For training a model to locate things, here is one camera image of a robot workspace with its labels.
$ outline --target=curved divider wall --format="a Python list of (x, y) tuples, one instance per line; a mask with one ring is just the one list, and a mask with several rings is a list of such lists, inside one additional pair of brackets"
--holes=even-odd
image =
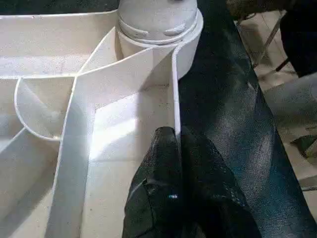
[(74, 77), (20, 78), (14, 93), (16, 114), (35, 136), (59, 141)]
[[(174, 127), (179, 138), (177, 80), (194, 56), (186, 61), (173, 52), (179, 45), (177, 52), (185, 47), (195, 53), (200, 13), (198, 21), (198, 29), (183, 42), (169, 46), (140, 44), (111, 30), (90, 60), (104, 56), (98, 50), (117, 39), (123, 57), (112, 54), (114, 60), (85, 63), (66, 113), (47, 238), (121, 236), (128, 188), (155, 129)], [(186, 66), (178, 70), (180, 61)], [(92, 62), (98, 68), (85, 69)]]

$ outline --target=white plastic mold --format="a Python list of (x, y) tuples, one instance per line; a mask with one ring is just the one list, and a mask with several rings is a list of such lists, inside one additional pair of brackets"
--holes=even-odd
[(125, 36), (116, 11), (3, 16), (0, 27), (0, 238), (120, 237), (155, 129), (179, 139), (178, 79), (200, 12), (164, 46)]

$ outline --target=plastic divider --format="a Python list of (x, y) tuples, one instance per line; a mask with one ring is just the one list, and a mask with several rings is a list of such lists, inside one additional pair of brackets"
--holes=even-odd
[(74, 77), (20, 78), (14, 93), (16, 113), (35, 136), (59, 141)]

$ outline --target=tiled floor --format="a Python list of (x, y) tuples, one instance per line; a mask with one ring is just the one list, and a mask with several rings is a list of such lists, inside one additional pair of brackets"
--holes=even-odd
[[(254, 17), (241, 22), (238, 30), (252, 62), (263, 50), (264, 44), (280, 16), (281, 13), (279, 11), (271, 11), (258, 13)], [(255, 68), (263, 91), (298, 79), (291, 63), (288, 63), (280, 72), (275, 72), (276, 67), (286, 58), (281, 34), (278, 30), (274, 40), (267, 47), (260, 64)], [(295, 146), (288, 143), (284, 143), (284, 146), (299, 181), (317, 176), (317, 158), (305, 159)], [(317, 221), (317, 191), (304, 192), (304, 196), (312, 215)]]

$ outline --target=round lid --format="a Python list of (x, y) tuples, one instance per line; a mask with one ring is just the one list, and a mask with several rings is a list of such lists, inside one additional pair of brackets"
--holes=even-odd
[(169, 44), (182, 39), (197, 23), (196, 0), (121, 0), (119, 24), (133, 40)]

